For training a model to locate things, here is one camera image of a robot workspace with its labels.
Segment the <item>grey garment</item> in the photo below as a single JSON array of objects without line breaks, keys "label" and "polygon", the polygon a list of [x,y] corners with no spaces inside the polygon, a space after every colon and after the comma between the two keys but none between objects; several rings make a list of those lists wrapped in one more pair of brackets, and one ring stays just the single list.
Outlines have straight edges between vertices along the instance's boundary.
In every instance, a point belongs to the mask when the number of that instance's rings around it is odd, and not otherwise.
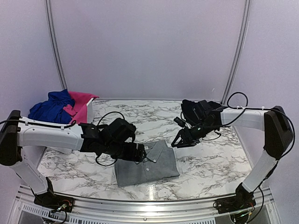
[{"label": "grey garment", "polygon": [[141,162],[119,160],[114,165],[118,187],[159,181],[180,176],[174,150],[166,141],[144,144],[146,157]]}]

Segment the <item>black t-shirt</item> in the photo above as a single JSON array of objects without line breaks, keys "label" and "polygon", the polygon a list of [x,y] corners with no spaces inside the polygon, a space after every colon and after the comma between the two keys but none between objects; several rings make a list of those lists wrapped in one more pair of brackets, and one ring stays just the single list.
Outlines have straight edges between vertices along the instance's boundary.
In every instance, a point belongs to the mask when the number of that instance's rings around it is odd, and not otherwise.
[{"label": "black t-shirt", "polygon": [[181,104],[182,114],[191,125],[202,125],[210,112],[221,107],[217,102],[206,100],[195,102],[184,99]]}]

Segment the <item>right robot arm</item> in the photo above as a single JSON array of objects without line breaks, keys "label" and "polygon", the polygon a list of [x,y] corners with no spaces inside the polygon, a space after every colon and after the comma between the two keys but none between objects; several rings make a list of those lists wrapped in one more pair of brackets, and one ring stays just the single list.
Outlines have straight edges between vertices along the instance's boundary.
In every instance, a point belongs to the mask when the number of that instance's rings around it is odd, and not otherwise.
[{"label": "right robot arm", "polygon": [[213,101],[194,102],[184,99],[181,104],[183,119],[174,121],[181,127],[172,147],[184,148],[197,145],[210,132],[225,126],[240,126],[264,132],[263,152],[250,174],[237,187],[232,206],[241,209],[250,195],[270,177],[278,162],[293,147],[294,127],[281,106],[273,108],[232,108]]}]

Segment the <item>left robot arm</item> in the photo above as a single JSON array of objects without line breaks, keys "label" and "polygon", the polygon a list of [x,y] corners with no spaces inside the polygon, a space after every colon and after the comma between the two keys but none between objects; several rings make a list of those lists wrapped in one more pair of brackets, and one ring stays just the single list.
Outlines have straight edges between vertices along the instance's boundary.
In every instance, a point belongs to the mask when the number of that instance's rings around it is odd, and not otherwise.
[{"label": "left robot arm", "polygon": [[0,163],[10,167],[31,187],[36,200],[54,208],[59,197],[49,178],[40,174],[28,157],[24,146],[60,147],[83,153],[110,155],[112,159],[141,162],[146,156],[143,144],[127,142],[135,139],[136,127],[117,118],[109,125],[73,121],[69,125],[33,121],[14,110],[1,122]]}]

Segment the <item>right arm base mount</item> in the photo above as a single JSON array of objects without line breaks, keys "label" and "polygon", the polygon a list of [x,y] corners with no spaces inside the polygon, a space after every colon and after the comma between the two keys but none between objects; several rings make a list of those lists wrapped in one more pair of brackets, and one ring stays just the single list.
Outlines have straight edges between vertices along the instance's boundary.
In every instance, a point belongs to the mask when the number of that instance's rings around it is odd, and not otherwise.
[{"label": "right arm base mount", "polygon": [[243,201],[238,200],[236,196],[229,196],[224,198],[219,198],[213,203],[213,207],[218,211],[219,214],[235,212],[239,210],[245,210],[248,208],[254,208],[256,206],[256,201],[254,197]]}]

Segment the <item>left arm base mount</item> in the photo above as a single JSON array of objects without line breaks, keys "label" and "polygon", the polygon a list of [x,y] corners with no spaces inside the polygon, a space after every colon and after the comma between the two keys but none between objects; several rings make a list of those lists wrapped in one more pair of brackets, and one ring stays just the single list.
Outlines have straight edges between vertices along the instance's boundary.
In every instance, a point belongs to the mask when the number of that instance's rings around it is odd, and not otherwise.
[{"label": "left arm base mount", "polygon": [[52,209],[53,212],[66,211],[72,212],[75,199],[73,197],[56,195],[56,194],[42,194],[35,195],[34,204]]}]

